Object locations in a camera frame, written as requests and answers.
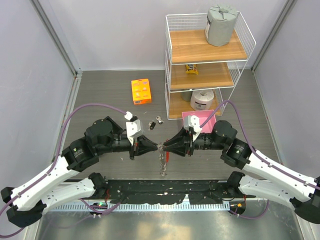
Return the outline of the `metal keyring holder red grip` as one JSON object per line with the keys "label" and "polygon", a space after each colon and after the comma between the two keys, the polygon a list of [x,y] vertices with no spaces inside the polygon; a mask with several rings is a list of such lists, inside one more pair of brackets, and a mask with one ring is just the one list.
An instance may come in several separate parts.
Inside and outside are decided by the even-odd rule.
{"label": "metal keyring holder red grip", "polygon": [[159,161],[160,161],[160,175],[162,177],[167,175],[167,152],[164,150],[164,145],[162,143],[159,143],[157,145],[158,151],[159,151]]}

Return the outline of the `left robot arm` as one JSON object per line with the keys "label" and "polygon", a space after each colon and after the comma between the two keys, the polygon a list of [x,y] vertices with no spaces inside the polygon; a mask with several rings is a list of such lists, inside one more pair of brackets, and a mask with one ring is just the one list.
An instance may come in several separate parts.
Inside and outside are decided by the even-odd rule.
{"label": "left robot arm", "polygon": [[66,147],[56,162],[32,180],[13,188],[1,190],[9,204],[8,221],[24,228],[37,222],[49,210],[66,202],[94,197],[103,198],[108,189],[100,173],[91,173],[83,180],[59,188],[59,184],[99,162],[106,153],[128,152],[130,159],[156,151],[158,146],[143,134],[140,120],[127,122],[122,129],[110,117],[95,121],[84,136]]}

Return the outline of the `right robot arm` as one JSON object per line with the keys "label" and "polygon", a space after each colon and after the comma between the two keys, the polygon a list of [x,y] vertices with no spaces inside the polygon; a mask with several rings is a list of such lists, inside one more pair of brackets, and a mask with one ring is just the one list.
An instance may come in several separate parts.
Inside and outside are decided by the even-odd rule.
{"label": "right robot arm", "polygon": [[211,133],[200,127],[183,127],[163,144],[163,149],[180,156],[192,156],[195,150],[221,150],[225,164],[238,168],[227,180],[226,191],[277,202],[294,210],[300,218],[320,222],[320,179],[303,175],[268,158],[237,138],[237,130],[226,120],[217,121]]}

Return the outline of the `black tag key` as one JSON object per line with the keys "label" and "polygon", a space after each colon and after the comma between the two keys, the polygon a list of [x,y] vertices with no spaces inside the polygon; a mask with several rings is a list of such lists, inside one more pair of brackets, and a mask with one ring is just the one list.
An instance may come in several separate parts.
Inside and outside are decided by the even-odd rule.
{"label": "black tag key", "polygon": [[156,123],[154,121],[152,121],[152,122],[149,122],[148,125],[149,125],[149,130],[151,131],[151,130],[153,130],[155,128]]}

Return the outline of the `black plastic bin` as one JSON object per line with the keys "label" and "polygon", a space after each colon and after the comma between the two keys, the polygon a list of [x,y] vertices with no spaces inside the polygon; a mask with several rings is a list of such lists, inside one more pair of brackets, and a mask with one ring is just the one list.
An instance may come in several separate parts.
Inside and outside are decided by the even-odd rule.
{"label": "black plastic bin", "polygon": [[113,134],[122,134],[124,132],[124,129],[119,124],[117,124],[110,116],[105,117],[103,120],[111,123]]}

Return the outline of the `grey can on shelf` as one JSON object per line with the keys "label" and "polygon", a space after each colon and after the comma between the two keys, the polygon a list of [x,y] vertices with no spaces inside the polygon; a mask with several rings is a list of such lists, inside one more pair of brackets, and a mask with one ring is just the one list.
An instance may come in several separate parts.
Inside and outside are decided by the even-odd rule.
{"label": "grey can on shelf", "polygon": [[186,101],[186,102],[190,102],[191,101],[191,98],[192,98],[192,94],[193,94],[193,91],[192,90],[189,90],[189,91],[183,91],[180,93],[180,96],[181,98]]}

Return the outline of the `white paper roll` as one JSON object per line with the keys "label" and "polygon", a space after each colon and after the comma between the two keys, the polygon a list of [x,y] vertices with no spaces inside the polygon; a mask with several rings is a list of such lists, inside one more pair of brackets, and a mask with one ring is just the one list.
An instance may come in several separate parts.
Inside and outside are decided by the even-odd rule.
{"label": "white paper roll", "polygon": [[212,89],[195,90],[192,92],[190,99],[190,106],[195,111],[209,110],[211,107],[215,94]]}

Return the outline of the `orange cardboard box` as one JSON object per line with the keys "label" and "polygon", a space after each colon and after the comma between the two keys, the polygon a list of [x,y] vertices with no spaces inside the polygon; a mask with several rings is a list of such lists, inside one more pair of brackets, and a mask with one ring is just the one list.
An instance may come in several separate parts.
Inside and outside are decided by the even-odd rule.
{"label": "orange cardboard box", "polygon": [[149,104],[152,102],[150,82],[148,78],[132,80],[131,92],[134,105]]}

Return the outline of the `yellow snack packet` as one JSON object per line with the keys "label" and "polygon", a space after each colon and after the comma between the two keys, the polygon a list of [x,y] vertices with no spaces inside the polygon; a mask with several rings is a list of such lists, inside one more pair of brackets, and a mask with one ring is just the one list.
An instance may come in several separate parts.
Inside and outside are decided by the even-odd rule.
{"label": "yellow snack packet", "polygon": [[186,74],[195,74],[195,75],[199,74],[197,64],[186,64],[185,69],[186,69],[185,71]]}

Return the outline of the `grey wrapped paper roll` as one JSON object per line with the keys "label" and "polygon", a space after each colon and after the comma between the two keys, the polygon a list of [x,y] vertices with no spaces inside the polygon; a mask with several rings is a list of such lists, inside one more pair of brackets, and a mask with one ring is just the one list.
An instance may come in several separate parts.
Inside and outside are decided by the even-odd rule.
{"label": "grey wrapped paper roll", "polygon": [[228,44],[232,37],[238,14],[236,8],[227,4],[211,6],[206,17],[206,41],[216,47]]}

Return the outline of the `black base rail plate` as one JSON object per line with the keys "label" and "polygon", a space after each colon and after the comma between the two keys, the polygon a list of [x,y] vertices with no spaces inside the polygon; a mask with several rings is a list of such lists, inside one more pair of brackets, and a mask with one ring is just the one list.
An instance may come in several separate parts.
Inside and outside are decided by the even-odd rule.
{"label": "black base rail plate", "polygon": [[113,179],[108,181],[104,197],[113,204],[179,205],[189,199],[190,204],[201,205],[242,199],[244,194],[225,180]]}

